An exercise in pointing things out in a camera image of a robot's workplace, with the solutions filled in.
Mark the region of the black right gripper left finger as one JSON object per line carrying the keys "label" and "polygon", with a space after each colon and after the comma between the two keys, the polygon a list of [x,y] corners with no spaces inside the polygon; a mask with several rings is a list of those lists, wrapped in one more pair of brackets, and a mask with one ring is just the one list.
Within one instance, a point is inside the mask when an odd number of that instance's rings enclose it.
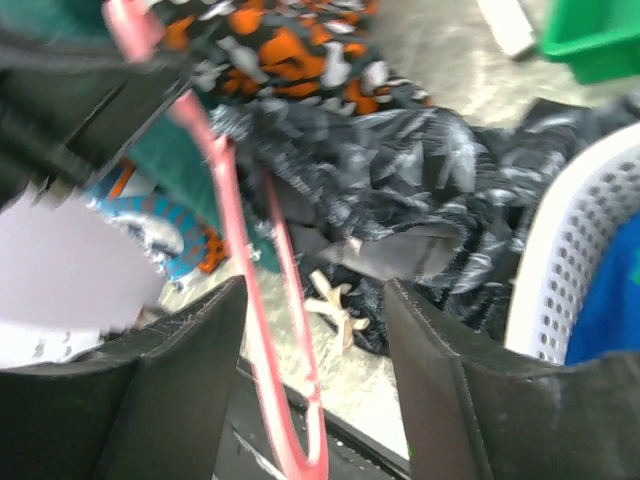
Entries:
{"label": "black right gripper left finger", "polygon": [[5,479],[209,479],[243,336],[234,277],[79,359],[1,374]]}

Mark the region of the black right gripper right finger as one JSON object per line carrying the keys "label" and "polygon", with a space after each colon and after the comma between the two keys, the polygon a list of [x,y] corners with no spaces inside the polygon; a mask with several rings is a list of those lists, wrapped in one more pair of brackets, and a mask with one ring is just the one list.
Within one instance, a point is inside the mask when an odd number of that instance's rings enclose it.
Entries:
{"label": "black right gripper right finger", "polygon": [[635,479],[639,357],[561,367],[474,333],[392,280],[391,359],[415,479]]}

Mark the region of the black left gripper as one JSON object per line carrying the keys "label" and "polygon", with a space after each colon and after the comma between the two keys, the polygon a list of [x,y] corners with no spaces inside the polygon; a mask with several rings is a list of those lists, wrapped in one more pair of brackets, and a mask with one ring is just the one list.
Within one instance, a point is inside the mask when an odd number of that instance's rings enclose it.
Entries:
{"label": "black left gripper", "polygon": [[97,183],[189,84],[183,54],[1,31],[1,204]]}

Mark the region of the pink plastic hanger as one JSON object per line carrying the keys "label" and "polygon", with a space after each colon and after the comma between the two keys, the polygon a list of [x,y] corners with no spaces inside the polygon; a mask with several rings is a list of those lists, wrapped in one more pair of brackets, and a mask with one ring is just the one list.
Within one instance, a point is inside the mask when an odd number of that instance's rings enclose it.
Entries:
{"label": "pink plastic hanger", "polygon": [[214,133],[197,95],[188,90],[171,106],[171,113],[200,148],[216,185],[218,210],[235,270],[245,277],[248,291],[246,344],[257,386],[262,417],[279,468],[288,479],[324,480],[329,476],[329,452],[321,388],[304,295],[293,249],[270,175],[263,176],[275,246],[284,275],[289,309],[306,380],[307,444],[300,445],[279,375],[277,356],[250,257],[251,249],[241,203],[235,151],[230,141]]}

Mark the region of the dark grey patterned shorts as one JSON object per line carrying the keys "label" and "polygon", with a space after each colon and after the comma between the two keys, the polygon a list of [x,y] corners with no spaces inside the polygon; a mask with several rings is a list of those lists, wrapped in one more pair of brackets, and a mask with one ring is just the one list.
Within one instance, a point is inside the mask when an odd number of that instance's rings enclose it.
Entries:
{"label": "dark grey patterned shorts", "polygon": [[357,346],[389,352],[383,285],[399,279],[474,332],[504,338],[516,269],[544,192],[588,146],[639,119],[629,93],[588,108],[535,101],[513,128],[472,126],[441,107],[343,117],[303,103],[220,106],[240,188],[269,231],[271,176],[303,278],[347,284],[369,325]]}

